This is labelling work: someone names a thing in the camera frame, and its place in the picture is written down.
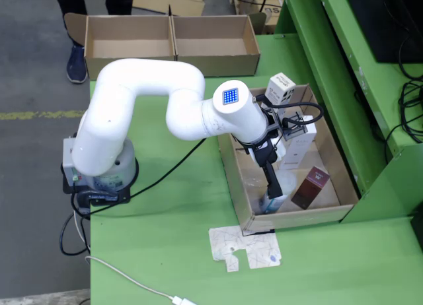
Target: sneaker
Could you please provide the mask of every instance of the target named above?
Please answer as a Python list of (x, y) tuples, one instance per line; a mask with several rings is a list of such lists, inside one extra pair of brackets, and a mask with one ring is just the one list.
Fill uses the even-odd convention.
[(66, 66), (66, 73), (67, 78), (74, 84), (82, 84), (87, 79), (83, 46), (72, 47), (71, 57)]

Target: yellow floor marking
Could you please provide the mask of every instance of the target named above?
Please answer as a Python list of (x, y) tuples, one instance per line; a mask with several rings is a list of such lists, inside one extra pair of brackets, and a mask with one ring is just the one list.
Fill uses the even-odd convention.
[(80, 118), (85, 110), (68, 110), (58, 112), (0, 112), (0, 120), (30, 120), (35, 118)]

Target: black monitor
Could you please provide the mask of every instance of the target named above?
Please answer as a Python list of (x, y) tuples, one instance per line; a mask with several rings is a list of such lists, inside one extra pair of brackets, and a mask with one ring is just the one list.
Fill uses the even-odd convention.
[(376, 61), (423, 63), (423, 0), (348, 0)]

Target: gray floor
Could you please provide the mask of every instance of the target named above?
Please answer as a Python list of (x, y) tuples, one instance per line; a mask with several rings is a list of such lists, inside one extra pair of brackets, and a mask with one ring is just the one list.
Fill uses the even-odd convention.
[[(228, 0), (205, 2), (204, 15), (235, 14)], [(104, 0), (86, 3), (90, 14), (106, 14)], [(56, 0), (0, 0), (0, 34), (0, 298), (88, 288), (83, 258), (58, 248), (71, 212), (61, 192), (61, 144), (79, 118), (10, 113), (84, 110), (89, 84), (66, 78), (71, 42)], [(75, 251), (81, 242), (69, 225), (65, 247)]]

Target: person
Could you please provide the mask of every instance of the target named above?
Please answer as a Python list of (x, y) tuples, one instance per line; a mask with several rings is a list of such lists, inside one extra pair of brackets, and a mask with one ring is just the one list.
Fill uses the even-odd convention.
[[(66, 13), (87, 15), (87, 8), (85, 7), (84, 0), (58, 0), (58, 3), (63, 17)], [(132, 11), (132, 0), (106, 0), (106, 8), (110, 15), (130, 15)], [(72, 42), (71, 56), (66, 65), (67, 78), (75, 84), (82, 84), (87, 79), (87, 68), (84, 62), (84, 47), (75, 40), (72, 40)]]

